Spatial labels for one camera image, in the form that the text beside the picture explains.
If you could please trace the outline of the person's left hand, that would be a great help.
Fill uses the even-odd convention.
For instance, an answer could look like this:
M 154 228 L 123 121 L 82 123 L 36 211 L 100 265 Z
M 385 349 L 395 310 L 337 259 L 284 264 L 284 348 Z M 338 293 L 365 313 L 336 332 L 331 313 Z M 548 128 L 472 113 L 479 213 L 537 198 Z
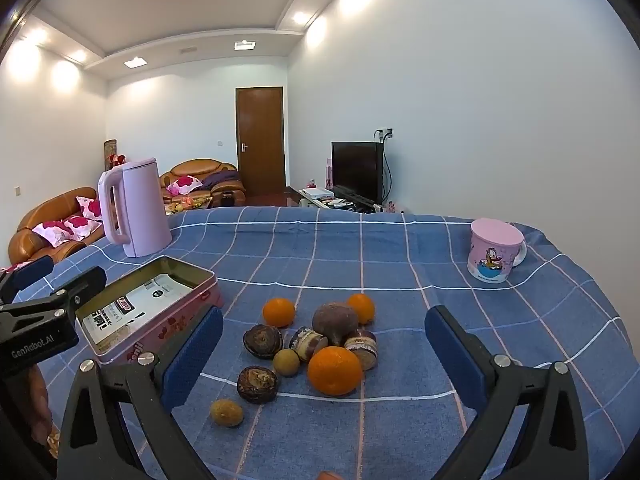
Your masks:
M 38 365 L 23 370 L 9 381 L 9 392 L 24 421 L 28 423 L 32 440 L 42 445 L 54 458 L 56 430 L 49 406 L 49 393 Z

